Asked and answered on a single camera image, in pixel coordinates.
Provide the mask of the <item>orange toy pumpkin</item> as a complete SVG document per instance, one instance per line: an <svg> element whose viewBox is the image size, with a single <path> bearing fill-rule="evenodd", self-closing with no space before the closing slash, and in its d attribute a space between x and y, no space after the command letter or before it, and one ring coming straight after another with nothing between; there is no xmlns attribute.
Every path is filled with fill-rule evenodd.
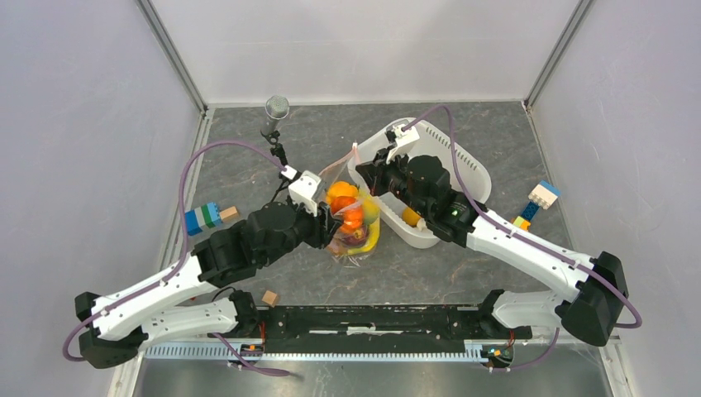
<svg viewBox="0 0 701 397"><path fill-rule="evenodd" d="M364 224L361 203L357 198L338 197L331 203L331 211L335 218L342 220L340 231L343 233L351 233Z"/></svg>

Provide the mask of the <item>orange yellow bell pepper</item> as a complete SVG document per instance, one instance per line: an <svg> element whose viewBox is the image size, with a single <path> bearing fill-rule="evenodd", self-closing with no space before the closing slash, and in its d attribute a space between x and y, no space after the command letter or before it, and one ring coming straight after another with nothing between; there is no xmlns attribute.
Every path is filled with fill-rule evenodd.
<svg viewBox="0 0 701 397"><path fill-rule="evenodd" d="M326 201L332 203L338 197L357 197L359 194L358 188L346 181L339 180L334 182L327 190Z"/></svg>

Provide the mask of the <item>dark red toy fruit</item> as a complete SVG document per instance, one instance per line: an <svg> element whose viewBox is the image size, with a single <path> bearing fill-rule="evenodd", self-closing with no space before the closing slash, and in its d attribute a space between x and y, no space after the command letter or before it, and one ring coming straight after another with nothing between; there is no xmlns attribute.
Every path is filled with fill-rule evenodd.
<svg viewBox="0 0 701 397"><path fill-rule="evenodd" d="M363 246L368 240L368 228L366 226L359 227L351 233L344 234L341 241L351 247Z"/></svg>

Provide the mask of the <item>clear zip top bag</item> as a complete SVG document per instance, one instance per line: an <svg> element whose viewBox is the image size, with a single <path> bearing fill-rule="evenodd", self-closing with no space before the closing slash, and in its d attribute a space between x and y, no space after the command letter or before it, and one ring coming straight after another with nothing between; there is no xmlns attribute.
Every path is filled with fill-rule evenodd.
<svg viewBox="0 0 701 397"><path fill-rule="evenodd" d="M358 145L324 168L320 177L326 184L323 202L341 226L334 233L327 251L345 268L360 268L379 242L380 222L377 199L367 188L351 179L354 165L360 163Z"/></svg>

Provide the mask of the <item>yellow toy bananas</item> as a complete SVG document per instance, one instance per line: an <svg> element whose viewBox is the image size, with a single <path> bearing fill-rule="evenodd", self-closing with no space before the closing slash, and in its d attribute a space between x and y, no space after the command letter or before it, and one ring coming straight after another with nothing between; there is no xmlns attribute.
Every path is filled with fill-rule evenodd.
<svg viewBox="0 0 701 397"><path fill-rule="evenodd" d="M334 236L334 251L337 255L341 256L358 256L358 255L364 255L372 252L374 248L376 247L378 241L379 241L379 236L380 236L380 225L379 221L374 222L371 225L365 225L368 228L368 240L363 246L356 246L356 247L351 247L345 245L341 239L342 236L346 233L343 232L338 232Z"/></svg>

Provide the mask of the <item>white plastic basin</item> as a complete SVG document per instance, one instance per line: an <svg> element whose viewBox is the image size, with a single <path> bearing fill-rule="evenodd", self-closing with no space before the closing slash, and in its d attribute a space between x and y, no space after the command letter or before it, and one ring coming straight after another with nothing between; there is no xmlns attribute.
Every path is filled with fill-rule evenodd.
<svg viewBox="0 0 701 397"><path fill-rule="evenodd" d="M407 153L409 197L399 200L392 194L373 196L380 218L409 246L426 249L444 241L464 247L478 216L466 195L483 207L491 194L492 181L483 165L461 146L452 145L445 133L430 122L399 118L358 144L359 164L373 160L377 154L387 156L389 142L385 132L390 126L403 124L416 127L420 136ZM350 177L367 188L355 171L356 166ZM419 232L401 219L406 207L426 220L427 231Z"/></svg>

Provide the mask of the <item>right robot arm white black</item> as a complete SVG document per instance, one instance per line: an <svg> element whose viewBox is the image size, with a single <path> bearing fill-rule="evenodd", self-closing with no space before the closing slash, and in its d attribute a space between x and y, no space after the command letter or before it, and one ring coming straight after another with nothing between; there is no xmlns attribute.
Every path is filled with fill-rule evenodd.
<svg viewBox="0 0 701 397"><path fill-rule="evenodd" d="M479 330L499 337L509 328L564 328L581 342L603 347L628 300L621 260L606 251L593 257L524 231L451 186L436 156L381 158L355 167L374 196L392 194L444 242L483 252L549 287L540 293L499 292L477 316Z"/></svg>

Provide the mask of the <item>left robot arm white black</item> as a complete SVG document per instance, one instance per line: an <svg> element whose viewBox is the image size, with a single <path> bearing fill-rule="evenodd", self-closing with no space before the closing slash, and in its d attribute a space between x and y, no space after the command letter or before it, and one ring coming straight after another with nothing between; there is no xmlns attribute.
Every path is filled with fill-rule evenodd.
<svg viewBox="0 0 701 397"><path fill-rule="evenodd" d="M74 302L85 329L78 339L81 359L106 369L184 337L253 335L260 315L247 292L235 290L208 304L186 306L184 301L251 278L303 243L323 249L342 224L326 203L316 214L302 204L267 203L199 242L182 266L172 265L119 293L80 294Z"/></svg>

